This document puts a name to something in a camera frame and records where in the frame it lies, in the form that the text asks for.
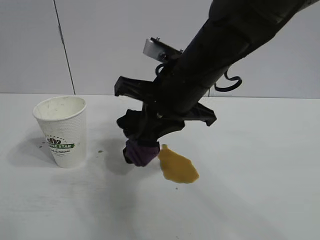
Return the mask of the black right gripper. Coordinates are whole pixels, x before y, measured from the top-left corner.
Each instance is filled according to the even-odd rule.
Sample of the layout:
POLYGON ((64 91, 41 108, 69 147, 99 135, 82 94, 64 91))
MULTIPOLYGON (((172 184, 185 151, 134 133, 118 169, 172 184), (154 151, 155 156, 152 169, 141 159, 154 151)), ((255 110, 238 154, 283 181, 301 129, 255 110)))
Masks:
POLYGON ((184 121, 202 121, 212 125, 217 117, 199 100, 207 88, 188 78, 183 69, 174 69, 177 60, 159 64, 154 81, 120 76, 114 85, 114 95, 143 102, 136 139, 152 140, 185 127, 184 121))

